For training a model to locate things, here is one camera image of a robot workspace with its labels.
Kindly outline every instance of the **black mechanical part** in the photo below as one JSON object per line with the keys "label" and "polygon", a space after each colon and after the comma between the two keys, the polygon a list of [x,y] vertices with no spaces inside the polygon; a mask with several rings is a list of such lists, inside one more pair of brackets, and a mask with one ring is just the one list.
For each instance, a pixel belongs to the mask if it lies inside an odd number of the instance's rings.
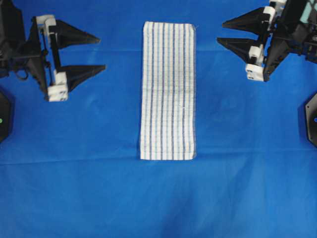
{"label": "black mechanical part", "polygon": [[270,15],[263,13],[263,11],[264,7],[260,7],[242,16],[224,22],[222,27],[248,31],[259,35],[263,32],[263,21],[268,21],[270,18]]}
{"label": "black mechanical part", "polygon": [[73,91],[79,84],[106,69],[105,65],[72,65],[59,68],[66,72],[68,91]]}
{"label": "black mechanical part", "polygon": [[239,56],[245,63],[249,63],[251,60],[249,57],[250,47],[257,44],[255,40],[239,38],[217,38],[217,41]]}
{"label": "black mechanical part", "polygon": [[[45,99],[48,99],[48,83],[46,77],[46,70],[50,71],[51,82],[53,86],[51,64],[46,60],[48,50],[44,39],[44,49],[41,48],[41,41],[39,32],[44,31],[38,27],[37,18],[33,17],[33,24],[30,29],[30,35],[26,40],[24,33],[24,24],[22,12],[16,8],[11,0],[0,0],[0,77],[7,77],[10,71],[15,72],[16,76],[25,80],[28,74],[32,75],[39,84],[40,90],[44,93]],[[55,69],[62,72],[62,65],[59,57],[59,49],[68,46],[81,44],[95,44],[99,43],[100,39],[81,31],[61,20],[56,20],[55,26],[49,27],[51,50],[53,53]],[[74,85],[79,85],[86,79],[95,76],[101,72],[101,68],[105,69],[105,65],[92,65],[82,67],[80,73],[78,66],[66,66],[67,75],[76,75],[71,77],[67,82],[74,89]]]}
{"label": "black mechanical part", "polygon": [[56,21],[57,45],[59,49],[74,45],[97,44],[100,39],[81,31],[61,20]]}
{"label": "black mechanical part", "polygon": [[317,147],[317,94],[305,107],[308,140]]}
{"label": "black mechanical part", "polygon": [[11,102],[0,92],[0,143],[11,133],[11,112]]}
{"label": "black mechanical part", "polygon": [[[225,28],[257,34],[258,39],[255,42],[250,39],[243,41],[239,38],[218,38],[218,42],[246,61],[248,43],[250,47],[262,44],[265,48],[271,36],[267,57],[263,62],[264,81],[269,81],[270,75],[290,53],[304,55],[306,60],[317,63],[316,3],[316,0],[287,0],[281,16],[276,16],[271,25],[268,22],[269,14],[264,14],[264,7],[258,8],[222,25]],[[311,6],[311,12],[308,13],[308,19],[305,21],[303,16],[307,15],[308,4]],[[271,2],[270,6],[275,7],[276,3]],[[244,42],[245,45],[238,46],[237,42]]]}

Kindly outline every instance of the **white towel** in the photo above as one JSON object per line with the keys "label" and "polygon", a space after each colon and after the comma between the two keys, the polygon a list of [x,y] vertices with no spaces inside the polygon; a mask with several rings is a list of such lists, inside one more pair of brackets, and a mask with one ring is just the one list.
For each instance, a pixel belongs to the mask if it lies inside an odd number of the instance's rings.
{"label": "white towel", "polygon": [[146,22],[140,152],[143,160],[196,156],[196,30]]}

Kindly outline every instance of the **metal rod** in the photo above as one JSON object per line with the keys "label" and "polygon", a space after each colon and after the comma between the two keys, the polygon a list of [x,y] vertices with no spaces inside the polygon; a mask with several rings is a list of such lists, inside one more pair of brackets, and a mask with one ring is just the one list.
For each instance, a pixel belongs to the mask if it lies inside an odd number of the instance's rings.
{"label": "metal rod", "polygon": [[54,65],[55,65],[56,71],[58,72],[59,68],[61,67],[61,64],[60,64],[59,52],[58,52],[55,34],[50,34],[50,40],[51,40],[52,54],[53,54],[53,58],[54,58]]}

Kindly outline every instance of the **cloth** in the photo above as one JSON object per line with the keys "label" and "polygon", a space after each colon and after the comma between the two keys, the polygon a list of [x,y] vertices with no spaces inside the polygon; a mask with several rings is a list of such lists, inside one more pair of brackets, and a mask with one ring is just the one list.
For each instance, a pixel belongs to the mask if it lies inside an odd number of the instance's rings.
{"label": "cloth", "polygon": [[144,160],[196,156],[196,30],[146,22],[140,151]]}

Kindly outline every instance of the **blue backdrop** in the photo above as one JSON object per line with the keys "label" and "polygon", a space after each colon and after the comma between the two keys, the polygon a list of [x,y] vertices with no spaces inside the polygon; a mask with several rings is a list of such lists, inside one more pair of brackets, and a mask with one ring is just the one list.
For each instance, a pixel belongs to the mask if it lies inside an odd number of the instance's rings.
{"label": "blue backdrop", "polygon": [[[107,64],[65,103],[47,103],[30,78],[0,86],[15,97],[0,145],[1,238],[315,238],[317,149],[303,104],[317,67],[288,57],[269,83],[216,37],[268,0],[14,0],[26,31],[55,14],[102,39],[61,51],[67,64]],[[139,160],[145,21],[197,27],[197,149],[190,162]]]}

